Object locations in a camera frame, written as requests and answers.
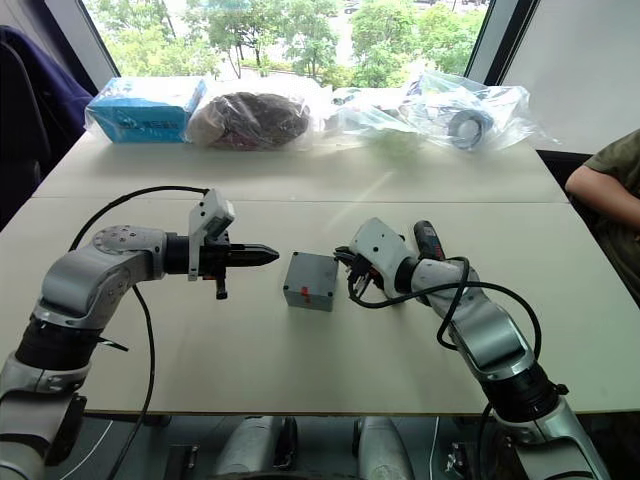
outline person's arm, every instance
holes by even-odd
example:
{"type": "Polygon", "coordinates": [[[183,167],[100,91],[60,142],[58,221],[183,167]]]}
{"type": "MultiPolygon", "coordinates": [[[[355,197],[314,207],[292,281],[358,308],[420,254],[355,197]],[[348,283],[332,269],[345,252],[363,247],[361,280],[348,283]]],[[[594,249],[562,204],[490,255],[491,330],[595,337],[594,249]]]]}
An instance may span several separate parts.
{"type": "Polygon", "coordinates": [[[571,174],[565,188],[587,206],[640,231],[640,199],[611,175],[583,165],[571,174]]]}

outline white table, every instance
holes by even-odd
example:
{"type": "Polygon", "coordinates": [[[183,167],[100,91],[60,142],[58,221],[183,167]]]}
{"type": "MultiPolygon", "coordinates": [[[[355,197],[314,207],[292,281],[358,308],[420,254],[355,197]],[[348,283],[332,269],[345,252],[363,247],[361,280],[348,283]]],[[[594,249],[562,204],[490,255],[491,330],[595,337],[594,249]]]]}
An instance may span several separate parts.
{"type": "MultiPolygon", "coordinates": [[[[0,356],[17,346],[50,264],[103,204],[34,198],[0,233],[0,356]]],[[[448,255],[468,256],[483,280],[523,295],[540,317],[541,363],[553,381],[569,386],[577,411],[640,408],[640,382],[633,380],[640,364],[640,315],[570,205],[234,204],[232,241],[265,243],[281,259],[230,271],[226,301],[215,300],[210,282],[188,283],[182,276],[141,286],[157,339],[152,411],[477,414],[484,396],[458,354],[436,343],[439,319],[430,309],[417,302],[360,308],[347,298],[342,269],[333,313],[287,307],[281,288],[291,252],[330,254],[374,215],[407,238],[416,220],[431,220],[448,255]]],[[[184,199],[134,200],[109,213],[96,230],[131,223],[184,233],[192,205],[184,199]]],[[[520,307],[490,295],[531,338],[520,307]]],[[[148,361],[144,319],[132,294],[105,336],[131,351],[97,348],[82,389],[88,408],[137,411],[148,361]]]]}
{"type": "MultiPolygon", "coordinates": [[[[117,145],[90,134],[78,141],[35,196],[112,199],[163,184],[215,186],[229,200],[567,202],[526,142],[481,155],[428,143],[267,153],[186,144],[117,145]]],[[[166,193],[152,197],[175,198],[166,193]]]]}

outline robotic arm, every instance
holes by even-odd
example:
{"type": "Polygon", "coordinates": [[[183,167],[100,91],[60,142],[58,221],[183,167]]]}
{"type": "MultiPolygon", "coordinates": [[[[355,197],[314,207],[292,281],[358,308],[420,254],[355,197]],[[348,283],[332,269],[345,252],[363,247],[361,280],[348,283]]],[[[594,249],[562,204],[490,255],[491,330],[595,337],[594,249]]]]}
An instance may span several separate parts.
{"type": "MultiPolygon", "coordinates": [[[[459,282],[462,265],[444,258],[435,232],[432,258],[418,259],[403,239],[377,218],[367,221],[348,248],[336,256],[350,266],[352,294],[369,280],[388,298],[459,282]]],[[[478,281],[470,269],[469,281],[478,281]]],[[[456,289],[427,295],[445,317],[456,289]]],[[[566,402],[566,387],[554,385],[509,314],[479,287],[465,288],[448,327],[449,336],[491,402],[496,419],[513,439],[531,480],[594,478],[610,480],[588,435],[566,402]]]]}
{"type": "Polygon", "coordinates": [[[76,391],[120,300],[138,282],[165,274],[215,280],[227,298],[226,267],[270,263],[263,245],[232,244],[232,205],[210,190],[191,211],[189,236],[120,225],[98,232],[56,261],[42,283],[22,342],[0,374],[0,479],[36,480],[64,460],[77,437],[86,398],[76,391]]]}

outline brown object in plastic bag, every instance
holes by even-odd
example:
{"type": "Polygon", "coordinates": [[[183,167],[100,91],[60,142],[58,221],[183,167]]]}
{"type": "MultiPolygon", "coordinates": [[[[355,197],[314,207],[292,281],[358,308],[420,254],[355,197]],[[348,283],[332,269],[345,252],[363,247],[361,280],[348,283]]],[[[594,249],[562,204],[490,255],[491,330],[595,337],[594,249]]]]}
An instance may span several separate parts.
{"type": "Polygon", "coordinates": [[[280,147],[309,127],[309,108],[283,96],[237,92],[196,112],[189,136],[201,146],[260,150],[280,147]]]}

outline person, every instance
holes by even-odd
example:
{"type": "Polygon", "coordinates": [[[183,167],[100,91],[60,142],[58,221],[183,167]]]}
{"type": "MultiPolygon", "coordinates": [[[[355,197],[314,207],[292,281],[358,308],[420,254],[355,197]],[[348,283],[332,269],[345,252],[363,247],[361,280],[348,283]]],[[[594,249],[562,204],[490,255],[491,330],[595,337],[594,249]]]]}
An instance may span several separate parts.
{"type": "Polygon", "coordinates": [[[596,239],[640,306],[640,130],[587,160],[566,190],[598,212],[596,239]]]}

